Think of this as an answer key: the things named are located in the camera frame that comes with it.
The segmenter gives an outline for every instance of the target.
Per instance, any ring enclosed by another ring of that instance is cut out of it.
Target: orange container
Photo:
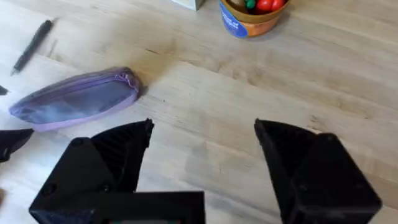
[[[287,0],[282,8],[274,12],[252,15],[235,9],[228,0],[220,0],[220,10],[224,25],[232,35],[240,38],[255,37],[271,30],[290,2]]]

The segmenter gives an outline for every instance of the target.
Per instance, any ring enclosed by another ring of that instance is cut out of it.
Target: wooden surface
[[[256,118],[336,133],[398,220],[398,3],[295,0],[265,36],[229,35],[207,0],[198,12],[166,0],[0,0],[0,129],[27,125],[7,112],[66,77],[126,65],[149,86],[107,118],[35,133],[0,165],[0,223],[27,212],[77,136],[152,118],[139,190],[205,190],[208,223],[280,223]],[[38,26],[59,17],[20,74],[11,68]]]

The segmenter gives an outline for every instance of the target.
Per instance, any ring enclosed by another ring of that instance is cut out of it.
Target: white box
[[[172,1],[195,11],[198,10],[200,5],[203,3],[203,0],[172,0]]]

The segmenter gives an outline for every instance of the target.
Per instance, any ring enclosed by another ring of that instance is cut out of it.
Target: green toy
[[[244,0],[246,2],[246,8],[252,9],[256,6],[256,0]]]

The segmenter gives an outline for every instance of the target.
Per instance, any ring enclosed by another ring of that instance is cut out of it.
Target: blue label
[[[220,11],[223,17],[224,26],[235,37],[248,36],[248,30],[228,11],[222,2],[220,2]]]

